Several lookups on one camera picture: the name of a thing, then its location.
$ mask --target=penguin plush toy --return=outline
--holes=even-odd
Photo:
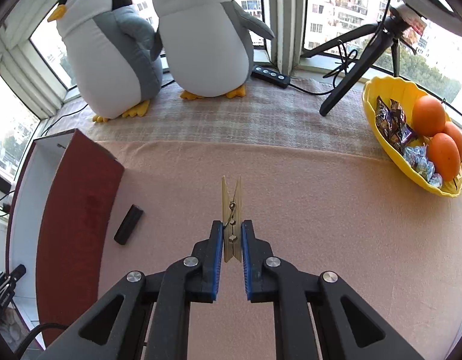
[[[271,29],[246,13],[234,0],[152,0],[159,17],[151,54],[166,50],[169,69],[194,100],[246,94],[244,82],[253,67],[249,30],[274,38]]]
[[[144,115],[163,71],[150,54],[156,33],[132,0],[59,0],[53,20],[93,121]]]

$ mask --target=silver bolt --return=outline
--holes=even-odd
[[[328,283],[335,283],[337,281],[337,274],[333,271],[326,271],[323,273],[323,279]]]
[[[128,275],[126,276],[126,279],[128,281],[130,281],[131,283],[135,283],[135,282],[138,282],[139,280],[141,280],[142,277],[143,277],[143,275],[141,274],[141,272],[132,271],[132,272],[128,273]]]
[[[189,256],[184,259],[185,266],[196,266],[198,263],[199,263],[198,258],[194,256]]]
[[[271,267],[277,267],[281,265],[281,260],[277,257],[268,257],[266,259],[266,265]]]

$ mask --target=clothespin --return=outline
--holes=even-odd
[[[237,178],[232,199],[229,197],[226,178],[221,179],[223,203],[224,262],[236,257],[242,261],[241,251],[241,176]]]

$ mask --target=leaf-shaped yellow tray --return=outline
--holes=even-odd
[[[381,96],[381,99],[383,99],[388,106],[391,104],[390,99],[399,102],[406,114],[406,122],[412,128],[412,109],[414,107],[414,102],[426,94],[427,93],[422,89],[419,89],[415,83],[405,81],[402,78],[394,78],[390,76],[384,78],[374,77],[372,80],[368,81],[366,85],[364,85],[364,90],[362,92],[362,106],[364,107],[364,113],[366,114],[366,118],[376,139],[399,169],[401,169],[406,176],[419,186],[422,186],[425,190],[439,196],[454,198],[461,193],[462,189],[462,163],[460,173],[455,177],[456,186],[453,181],[448,181],[443,184],[441,189],[432,187],[425,179],[416,173],[409,163],[406,162],[403,156],[396,151],[396,149],[394,149],[388,141],[386,141],[386,139],[384,139],[376,126],[376,100],[378,96]],[[448,114],[446,114],[446,120],[451,120]]]

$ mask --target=orange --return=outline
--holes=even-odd
[[[412,128],[419,135],[433,137],[442,132],[446,122],[446,112],[441,102],[434,96],[420,97],[412,109]]]
[[[431,138],[426,156],[444,181],[452,181],[460,172],[460,152],[453,138],[445,133],[438,132]]]
[[[453,138],[457,150],[460,152],[460,160],[462,161],[462,133],[460,129],[453,122],[446,122],[443,132]]]

